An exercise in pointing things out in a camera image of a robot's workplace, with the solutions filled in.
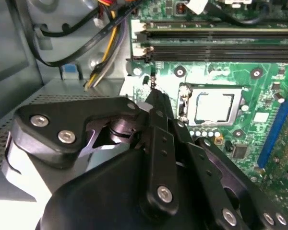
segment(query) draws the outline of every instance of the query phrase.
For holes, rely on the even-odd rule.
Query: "green circuit board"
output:
[[[236,19],[258,16],[258,8],[254,6],[252,8],[242,4],[239,9],[234,9],[231,5],[222,3],[224,1],[218,0],[215,3]],[[232,87],[241,87],[241,103],[231,125],[189,125],[188,129],[194,137],[200,135],[210,138],[252,182],[279,203],[288,214],[288,118],[268,164],[264,169],[257,165],[281,105],[275,94],[288,98],[288,62],[277,58],[264,63],[260,59],[251,61],[252,58],[247,62],[242,61],[247,58],[249,51],[245,48],[250,47],[252,52],[257,51],[259,44],[265,46],[263,58],[276,53],[280,56],[288,54],[277,51],[281,46],[288,50],[288,10],[284,6],[271,4],[265,23],[241,28],[220,22],[209,14],[196,15],[187,8],[179,11],[183,3],[181,0],[149,0],[131,16],[132,58],[129,62],[129,75],[121,93],[127,94],[135,102],[145,101],[150,93],[152,73],[155,73],[155,88],[169,95],[174,116],[180,119],[181,86],[203,85],[205,88],[213,85],[217,90],[217,85],[222,85],[229,92]],[[144,23],[144,31],[133,32],[139,28],[139,25],[132,25],[136,21],[142,25]],[[235,37],[224,36],[226,33]],[[222,46],[231,46],[238,54],[230,56],[228,51],[225,53],[228,61],[220,60],[223,57],[220,55]],[[145,58],[150,55],[155,55],[155,58],[138,58],[135,55],[138,48],[145,50]],[[192,59],[203,53],[209,54],[209,58],[199,61]],[[175,73],[178,67],[185,69],[183,77]],[[258,69],[261,72],[260,77],[254,77],[254,71]],[[209,103],[214,107],[218,106],[219,101],[216,97]]]
[[[218,2],[222,10],[240,20],[254,18],[260,12],[258,9],[251,8],[247,4],[241,5],[237,9],[233,8],[231,4],[223,4],[222,1],[215,0],[213,2]],[[185,1],[182,0],[148,0],[140,6],[134,18],[140,18],[142,21],[211,21],[211,17],[208,14],[196,15],[187,7],[184,7],[184,3]],[[277,19],[278,22],[264,23],[257,26],[259,28],[288,27],[288,11],[284,10],[284,7],[281,5],[271,5],[271,12],[267,19],[271,21]]]
[[[288,117],[270,156],[260,187],[288,215]]]

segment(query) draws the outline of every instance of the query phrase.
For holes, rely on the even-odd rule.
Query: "hex bolt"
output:
[[[163,117],[163,113],[162,113],[160,110],[157,110],[157,111],[156,111],[156,114],[157,114],[158,116],[160,116],[160,117]]]
[[[207,140],[207,139],[204,139],[204,143],[205,143],[205,145],[207,145],[207,146],[211,146],[211,143],[210,143],[210,141],[209,141],[209,140]]]
[[[58,138],[61,142],[65,144],[72,144],[76,140],[75,134],[68,130],[62,130],[61,132],[59,132]]]
[[[133,103],[128,103],[127,106],[128,106],[129,108],[131,108],[131,109],[135,109],[135,106],[134,106]]]
[[[178,121],[177,124],[182,128],[184,127],[184,124],[181,121]]]
[[[273,218],[270,216],[270,214],[264,212],[264,218],[265,218],[265,220],[266,220],[269,224],[274,225],[274,220],[273,220]]]
[[[282,225],[287,225],[287,221],[285,220],[285,218],[280,215],[279,213],[276,213],[276,218],[278,219],[278,221],[282,224]]]
[[[170,203],[173,200],[171,191],[165,186],[159,186],[157,189],[158,197],[165,203]]]
[[[31,124],[36,127],[45,127],[49,124],[49,120],[42,115],[35,115],[30,119]]]
[[[225,208],[222,210],[222,213],[223,213],[224,219],[228,222],[228,224],[230,224],[233,227],[237,225],[237,219],[234,216],[234,214],[232,214],[231,211]]]

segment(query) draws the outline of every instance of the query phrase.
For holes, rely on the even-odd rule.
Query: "gray metal panel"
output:
[[[51,12],[45,11],[44,8],[38,7],[37,2],[45,2],[41,0],[27,0],[30,10],[30,15],[33,24],[46,24],[50,31],[62,31],[62,25],[68,23],[74,25],[80,21],[86,14],[88,14],[94,7],[97,6],[95,0],[57,0],[58,5],[54,7]],[[53,50],[38,50],[41,57],[47,61],[54,61],[68,56],[73,53],[90,38],[92,38],[100,29],[97,28],[93,20],[89,21],[86,25],[80,28],[78,31],[62,38],[50,38]],[[96,59],[96,54],[99,57],[102,56],[104,50],[107,47],[109,36],[98,43],[97,46],[92,48],[86,54],[81,56],[75,62],[81,69],[84,79],[89,79],[91,69],[89,66],[91,59]],[[130,58],[130,43],[128,34],[121,46],[120,52],[116,58],[114,64],[114,70],[108,73],[105,78],[120,78],[123,79],[127,76],[125,70],[126,59]],[[58,68],[47,67],[40,62],[38,66],[43,78],[46,83],[52,79],[52,77],[60,77]]]
[[[0,0],[0,118],[41,86],[16,11]]]
[[[8,5],[0,0],[0,80],[29,65]]]
[[[19,106],[26,104],[37,104],[37,103],[50,103],[50,102],[61,102],[61,101],[73,101],[73,100],[85,100],[94,98],[97,96],[117,96],[119,95],[123,80],[121,79],[111,79],[103,80],[94,89],[85,92],[83,89],[83,80],[60,80],[53,79],[43,88],[38,90],[27,100],[21,103]],[[8,131],[11,127],[12,116],[15,111],[13,109],[7,115],[5,115],[0,120],[0,166],[2,159],[4,157],[4,146]],[[9,200],[27,200],[32,201],[33,198],[20,190],[19,188],[11,185],[3,176],[0,169],[0,191],[5,191],[0,193],[0,199]]]

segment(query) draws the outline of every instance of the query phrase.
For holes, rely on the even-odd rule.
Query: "yellow wire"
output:
[[[110,6],[109,3],[106,3],[106,2],[104,2],[103,0],[97,0],[97,1],[99,1],[100,3],[102,3],[102,4],[106,5],[106,6]]]
[[[114,11],[111,11],[111,14],[112,14],[112,17],[113,17],[113,18],[116,17]],[[111,46],[112,46],[112,43],[113,43],[114,38],[115,38],[115,35],[116,35],[116,31],[117,31],[117,27],[115,26],[115,27],[113,28],[113,30],[112,30],[112,34],[111,34],[111,37],[110,37],[110,40],[109,40],[109,43],[108,43],[108,47],[106,48],[106,51],[105,51],[105,53],[104,53],[104,55],[103,55],[103,57],[102,57],[102,59],[101,59],[101,62],[103,62],[104,60],[106,60],[106,58],[107,58],[107,56],[108,56],[109,50],[110,50],[110,48],[111,48]],[[87,87],[88,87],[88,88],[90,88],[90,87],[92,86],[92,83],[93,83],[94,79],[96,78],[96,76],[97,76],[97,73],[94,73],[94,74],[92,75],[90,81],[89,81],[88,84],[87,84]]]

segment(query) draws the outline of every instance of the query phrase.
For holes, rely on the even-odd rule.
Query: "silver screw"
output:
[[[49,120],[42,115],[35,115],[30,119],[31,123],[37,127],[45,127],[49,124]]]
[[[255,183],[255,182],[257,182],[257,177],[251,177],[251,181],[253,182],[253,183]]]
[[[274,161],[275,163],[279,163],[279,158],[278,158],[278,157],[273,157],[273,161]]]
[[[181,121],[178,121],[177,124],[182,128],[184,127],[184,124]]]
[[[206,145],[208,145],[208,146],[211,146],[211,143],[210,143],[210,141],[209,141],[209,140],[207,140],[207,139],[204,139],[204,143],[205,143]]]
[[[236,226],[237,225],[237,219],[234,216],[234,214],[232,214],[231,211],[229,211],[227,208],[222,210],[223,213],[223,217],[224,219],[231,225],[231,226]]]
[[[133,69],[133,73],[134,73],[134,75],[136,75],[136,76],[140,76],[141,73],[142,73],[142,70],[141,70],[140,68],[134,68],[134,69]]]
[[[278,219],[278,221],[283,224],[283,225],[287,225],[287,222],[285,220],[285,218],[283,218],[282,215],[280,215],[279,213],[276,213],[276,218]]]
[[[59,132],[58,138],[61,142],[65,144],[72,144],[76,140],[75,134],[68,130],[62,130],[61,132]]]
[[[157,111],[156,111],[156,114],[157,114],[158,116],[160,116],[160,117],[163,117],[163,113],[162,113],[160,110],[157,110]]]
[[[157,193],[159,198],[165,203],[170,203],[173,200],[171,191],[165,186],[159,186]]]
[[[134,106],[134,104],[132,104],[132,103],[128,103],[127,106],[128,106],[129,108],[131,108],[131,109],[135,109],[135,106]]]
[[[264,218],[269,224],[274,225],[274,220],[268,213],[264,212]]]

